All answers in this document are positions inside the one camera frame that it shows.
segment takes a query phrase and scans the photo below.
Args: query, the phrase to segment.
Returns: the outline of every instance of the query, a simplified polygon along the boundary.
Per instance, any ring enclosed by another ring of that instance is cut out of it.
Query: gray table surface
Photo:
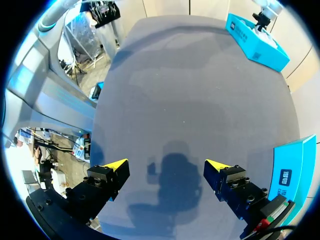
[[[115,56],[90,164],[128,158],[130,178],[98,215],[105,234],[239,239],[246,223],[215,197],[205,159],[238,164],[270,188],[274,147],[300,137],[282,75],[248,60],[224,26],[200,16],[142,19]]]

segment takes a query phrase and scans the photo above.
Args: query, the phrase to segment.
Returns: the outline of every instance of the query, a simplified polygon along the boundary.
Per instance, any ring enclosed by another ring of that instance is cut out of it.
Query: cyan box
[[[295,202],[293,211],[283,225],[289,225],[305,204],[313,179],[316,152],[316,135],[274,148],[272,182],[268,199],[278,194]]]
[[[235,39],[248,59],[281,72],[290,58],[275,40],[277,48],[261,40],[252,31],[254,27],[253,22],[232,13],[229,13],[225,25],[226,30]],[[270,36],[264,28],[262,31]]]

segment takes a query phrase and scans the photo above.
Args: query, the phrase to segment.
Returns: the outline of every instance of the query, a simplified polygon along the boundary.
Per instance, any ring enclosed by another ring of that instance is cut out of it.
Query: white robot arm
[[[253,17],[258,21],[256,24],[260,26],[258,30],[261,32],[262,28],[267,28],[269,23],[276,19],[281,13],[284,6],[277,0],[252,0],[256,4],[261,6],[261,12],[259,14],[253,14]]]

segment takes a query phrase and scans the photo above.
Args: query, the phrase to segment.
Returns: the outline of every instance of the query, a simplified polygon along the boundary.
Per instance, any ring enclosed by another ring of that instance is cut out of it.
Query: printed logo
[[[282,186],[289,186],[291,181],[292,170],[290,169],[281,169],[279,184]]]
[[[230,28],[231,28],[232,30],[234,30],[234,29],[235,29],[235,27],[236,27],[236,24],[235,24],[234,22],[231,22],[231,26],[230,26]]]

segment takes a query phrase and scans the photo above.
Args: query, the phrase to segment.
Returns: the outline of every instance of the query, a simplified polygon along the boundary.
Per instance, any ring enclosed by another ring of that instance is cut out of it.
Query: blue box
[[[290,61],[290,58],[275,40],[277,48],[262,41],[252,31],[254,27],[255,24],[253,22],[232,13],[229,13],[225,25],[225,29],[235,39],[248,59],[281,72]],[[265,29],[262,29],[262,31],[270,36]]]

